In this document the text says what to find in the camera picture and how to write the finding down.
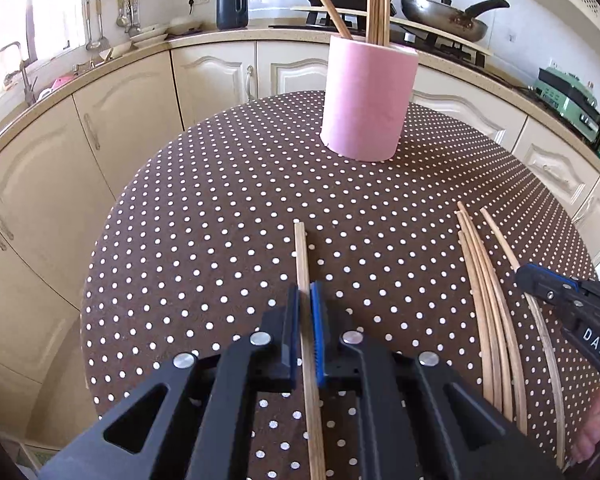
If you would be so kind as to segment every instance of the metal screw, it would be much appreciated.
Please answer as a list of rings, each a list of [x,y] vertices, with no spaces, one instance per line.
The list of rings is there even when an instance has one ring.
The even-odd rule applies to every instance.
[[[271,336],[266,332],[254,332],[249,336],[249,341],[255,346],[264,346],[271,343]]]
[[[359,345],[364,338],[357,330],[349,330],[342,334],[342,340],[349,345]]]
[[[423,352],[418,356],[418,361],[422,366],[436,366],[440,362],[440,357],[435,352]]]
[[[195,362],[195,355],[189,354],[187,352],[178,354],[176,355],[176,357],[173,358],[173,366],[175,366],[176,368],[191,368],[193,366],[193,363]]]

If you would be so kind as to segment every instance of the polka dot tablecloth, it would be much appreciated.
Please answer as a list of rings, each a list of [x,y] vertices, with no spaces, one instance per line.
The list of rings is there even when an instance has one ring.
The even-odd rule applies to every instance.
[[[190,128],[141,168],[94,248],[82,308],[87,378],[99,414],[179,352],[222,352],[296,279],[295,221],[310,275],[360,330],[393,351],[438,352],[481,392],[474,306],[458,243],[462,200],[509,303],[525,372],[528,437],[555,455],[554,398],[538,330],[479,209],[521,262],[568,276],[594,269],[557,200],[471,127],[412,104],[394,158],[347,160],[320,142],[323,92],[284,94]],[[561,373],[567,446],[599,375],[543,307]],[[327,475],[357,479],[356,399],[322,394]],[[309,478],[304,404],[262,394],[250,478]]]

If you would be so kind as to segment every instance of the black kettle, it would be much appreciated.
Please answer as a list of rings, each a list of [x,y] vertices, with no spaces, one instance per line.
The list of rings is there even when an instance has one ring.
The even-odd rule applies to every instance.
[[[246,27],[249,0],[216,0],[216,26],[219,30]]]

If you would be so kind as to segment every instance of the window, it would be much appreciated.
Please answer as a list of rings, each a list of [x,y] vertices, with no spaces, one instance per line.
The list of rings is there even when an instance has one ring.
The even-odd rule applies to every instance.
[[[27,64],[83,45],[82,0],[0,0],[0,49],[13,41],[20,43]],[[19,64],[17,48],[0,53],[0,92],[5,76]]]

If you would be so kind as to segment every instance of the faucet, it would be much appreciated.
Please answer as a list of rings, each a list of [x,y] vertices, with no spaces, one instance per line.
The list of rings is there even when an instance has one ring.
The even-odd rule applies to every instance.
[[[22,74],[22,82],[24,83],[24,101],[26,102],[27,107],[33,106],[36,103],[36,95],[33,93],[33,87],[36,85],[38,78],[35,78],[33,83],[29,82],[29,77],[27,76],[27,64],[22,59],[22,47],[20,46],[19,41],[13,41],[12,43],[5,45],[0,49],[0,53],[12,46],[18,47],[18,51],[20,53],[20,67],[18,70],[16,70],[16,72],[8,73],[4,77],[4,85],[7,86],[11,82],[13,76],[20,72],[20,74]]]

